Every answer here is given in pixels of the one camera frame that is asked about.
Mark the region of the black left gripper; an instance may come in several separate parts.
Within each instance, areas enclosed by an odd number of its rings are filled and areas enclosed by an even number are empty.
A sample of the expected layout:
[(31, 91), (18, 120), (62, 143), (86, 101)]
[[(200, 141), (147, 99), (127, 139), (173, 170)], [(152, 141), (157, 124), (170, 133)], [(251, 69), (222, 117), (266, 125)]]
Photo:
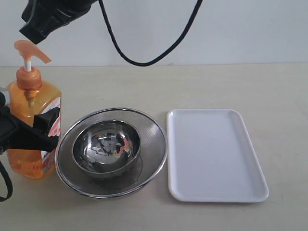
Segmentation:
[(0, 153), (8, 149), (52, 152), (58, 145), (58, 136), (48, 136), (48, 134), (59, 114), (60, 108), (55, 107), (45, 113), (34, 115), (31, 127), (12, 115), (9, 107), (1, 108)]

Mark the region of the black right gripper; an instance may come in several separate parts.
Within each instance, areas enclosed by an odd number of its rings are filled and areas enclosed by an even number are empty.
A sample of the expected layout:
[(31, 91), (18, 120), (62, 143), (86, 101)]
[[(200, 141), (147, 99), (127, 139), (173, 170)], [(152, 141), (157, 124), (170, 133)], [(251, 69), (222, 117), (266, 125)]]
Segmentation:
[(22, 13), (26, 24), (19, 32), (34, 44), (85, 15), (94, 0), (30, 0)]

